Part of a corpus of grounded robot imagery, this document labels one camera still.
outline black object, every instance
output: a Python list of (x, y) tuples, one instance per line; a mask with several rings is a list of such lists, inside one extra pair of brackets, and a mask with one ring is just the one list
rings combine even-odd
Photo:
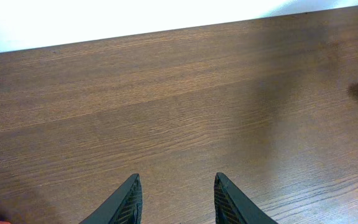
[[(214, 203), (218, 224), (277, 224), (220, 172), (215, 177)], [(142, 186), (139, 174), (132, 174), (81, 224), (140, 224), (141, 218)]]
[(215, 177), (214, 201), (218, 224), (276, 224), (220, 172)]
[(81, 224), (140, 224), (142, 204), (140, 177), (139, 174), (132, 174)]

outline wooden desk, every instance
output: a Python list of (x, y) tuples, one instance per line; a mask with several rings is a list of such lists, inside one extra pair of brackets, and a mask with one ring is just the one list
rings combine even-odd
[(358, 223), (358, 7), (0, 54), (0, 213), (214, 223), (224, 172), (279, 223)]

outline wood grain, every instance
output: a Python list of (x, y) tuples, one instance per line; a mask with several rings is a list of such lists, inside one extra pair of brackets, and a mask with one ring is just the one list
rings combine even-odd
[(214, 223), (225, 173), (279, 223), (358, 223), (358, 7), (0, 54), (0, 214), (78, 223), (132, 173), (143, 223)]

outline brown wooden surface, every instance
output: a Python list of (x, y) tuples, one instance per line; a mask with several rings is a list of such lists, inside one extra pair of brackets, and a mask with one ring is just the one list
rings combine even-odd
[(279, 223), (358, 223), (358, 7), (0, 54), (13, 223), (135, 172), (142, 223), (214, 223), (217, 171)]

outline white wall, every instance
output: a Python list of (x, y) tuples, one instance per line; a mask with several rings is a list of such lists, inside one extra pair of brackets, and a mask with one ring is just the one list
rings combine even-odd
[(0, 0), (0, 52), (355, 5), (358, 0)]

